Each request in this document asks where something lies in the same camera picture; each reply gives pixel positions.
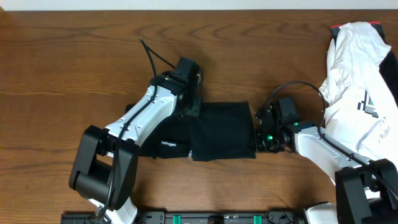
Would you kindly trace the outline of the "black t-shirt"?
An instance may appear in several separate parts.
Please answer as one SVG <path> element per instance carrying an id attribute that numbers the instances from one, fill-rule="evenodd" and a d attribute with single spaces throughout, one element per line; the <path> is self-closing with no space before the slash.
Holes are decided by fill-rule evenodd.
<path id="1" fill-rule="evenodd" d="M 203 103 L 198 117 L 172 115 L 151 132 L 140 156 L 191 157 L 193 161 L 254 159 L 255 130 L 249 103 Z"/>

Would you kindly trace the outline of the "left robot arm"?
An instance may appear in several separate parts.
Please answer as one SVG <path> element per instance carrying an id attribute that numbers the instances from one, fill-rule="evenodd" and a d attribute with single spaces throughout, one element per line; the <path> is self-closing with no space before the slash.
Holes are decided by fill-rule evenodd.
<path id="1" fill-rule="evenodd" d="M 196 94 L 203 76 L 170 72 L 150 81 L 145 95 L 105 128 L 89 126 L 81 137 L 69 186 L 96 205 L 86 221 L 133 223 L 137 208 L 130 194 L 136 181 L 141 146 L 173 114 L 197 115 Z"/>

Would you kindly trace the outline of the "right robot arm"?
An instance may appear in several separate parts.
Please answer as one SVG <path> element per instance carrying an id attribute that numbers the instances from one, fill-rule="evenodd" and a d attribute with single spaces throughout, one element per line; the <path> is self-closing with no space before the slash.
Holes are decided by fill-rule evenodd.
<path id="1" fill-rule="evenodd" d="M 304 223 L 397 223 L 397 170 L 387 160 L 374 161 L 350 151 L 295 110 L 272 106 L 255 114 L 264 150 L 290 148 L 319 167 L 335 186 L 335 203 L 302 211 Z"/>

